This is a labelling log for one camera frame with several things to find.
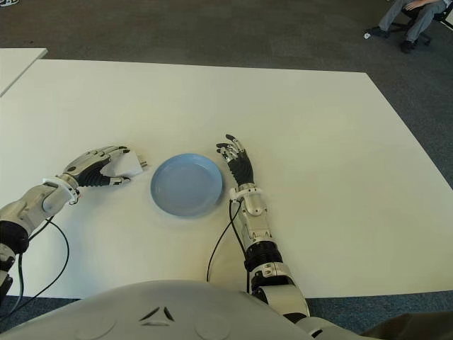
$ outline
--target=office chair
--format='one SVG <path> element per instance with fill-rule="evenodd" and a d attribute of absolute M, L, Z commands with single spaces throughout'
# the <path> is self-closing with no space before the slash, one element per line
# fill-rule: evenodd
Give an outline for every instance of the office chair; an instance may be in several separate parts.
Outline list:
<path fill-rule="evenodd" d="M 409 28 L 411 28 L 413 26 L 413 24 L 415 23 L 415 20 L 417 20 L 418 14 L 420 13 L 420 10 L 422 8 L 423 8 L 423 6 L 415 8 L 412 11 L 408 11 L 407 9 L 403 8 L 401 10 L 401 12 L 406 14 L 410 18 L 409 22 L 408 23 L 392 23 L 393 26 L 396 26 L 398 28 L 395 28 L 393 30 L 389 30 L 389 32 L 407 32 L 409 30 Z M 451 23 L 448 23 L 445 20 L 448 17 L 448 15 L 450 14 L 450 12 L 452 11 L 452 9 L 453 9 L 453 3 L 451 3 L 450 6 L 448 6 L 445 9 L 445 11 L 443 11 L 442 13 L 438 13 L 438 14 L 434 15 L 433 20 L 442 22 L 445 25 L 447 25 L 448 27 L 453 28 L 453 25 Z M 429 46 L 429 44 L 431 43 L 432 38 L 426 33 L 421 33 L 420 37 L 425 38 L 426 39 L 425 45 Z"/>

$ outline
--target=person's leg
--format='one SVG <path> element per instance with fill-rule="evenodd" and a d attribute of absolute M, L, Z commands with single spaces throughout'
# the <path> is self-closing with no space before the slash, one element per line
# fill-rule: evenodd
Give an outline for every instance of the person's leg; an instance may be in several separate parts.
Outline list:
<path fill-rule="evenodd" d="M 15 5 L 19 2 L 19 0 L 0 0 L 0 7 L 7 7 L 11 5 Z"/>
<path fill-rule="evenodd" d="M 433 2 L 423 7 L 420 13 L 418 14 L 417 20 L 415 21 L 413 26 L 408 30 L 406 38 L 407 41 L 410 41 L 411 43 L 416 41 L 420 33 L 422 33 L 431 24 L 434 15 L 443 12 L 446 7 L 447 5 L 443 0 Z"/>
<path fill-rule="evenodd" d="M 394 4 L 390 9 L 385 13 L 384 17 L 379 22 L 379 27 L 381 30 L 388 31 L 391 23 L 394 22 L 396 16 L 401 12 L 401 9 L 413 0 L 395 0 Z"/>

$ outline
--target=robotic finger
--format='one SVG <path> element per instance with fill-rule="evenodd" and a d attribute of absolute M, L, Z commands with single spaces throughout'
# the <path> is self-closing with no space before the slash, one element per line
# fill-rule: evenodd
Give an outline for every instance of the robotic finger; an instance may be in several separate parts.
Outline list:
<path fill-rule="evenodd" d="M 116 146 L 91 150 L 69 163 L 64 173 L 75 179 L 79 186 L 116 186 L 127 183 L 130 178 L 104 176 L 101 170 L 129 151 L 127 147 Z"/>

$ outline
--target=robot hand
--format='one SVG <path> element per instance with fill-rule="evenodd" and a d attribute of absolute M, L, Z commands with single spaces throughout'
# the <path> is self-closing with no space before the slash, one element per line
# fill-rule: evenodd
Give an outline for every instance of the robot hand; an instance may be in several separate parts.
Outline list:
<path fill-rule="evenodd" d="M 79 186 L 111 186 L 127 183 L 127 177 L 108 177 L 101 173 L 101 169 L 130 150 L 126 147 L 103 147 L 82 154 L 68 164 L 64 173 L 75 179 Z"/>
<path fill-rule="evenodd" d="M 231 143 L 217 144 L 217 152 L 219 152 L 233 174 L 238 186 L 253 182 L 253 168 L 250 159 L 247 156 L 246 150 L 241 142 L 231 135 L 226 135 L 226 138 Z"/>

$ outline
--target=white table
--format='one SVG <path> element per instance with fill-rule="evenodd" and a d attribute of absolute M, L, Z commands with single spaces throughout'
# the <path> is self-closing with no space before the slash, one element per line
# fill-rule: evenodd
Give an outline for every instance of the white table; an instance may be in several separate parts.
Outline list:
<path fill-rule="evenodd" d="M 0 49 L 0 97 L 35 62 L 47 53 L 45 48 Z"/>
<path fill-rule="evenodd" d="M 128 145 L 151 164 L 122 188 L 85 190 L 58 214 L 71 259 L 45 296 L 203 280 L 228 220 L 226 195 L 209 215 L 181 219 L 155 206 L 149 183 L 164 160 L 195 152 L 218 164 L 230 188 L 215 152 L 226 132 L 248 150 L 273 234 L 307 297 L 453 289 L 453 192 L 366 74 L 40 60 L 1 104 L 0 205 L 94 147 Z M 24 256 L 26 294 L 63 261 L 49 228 Z M 232 233 L 212 281 L 244 287 Z"/>

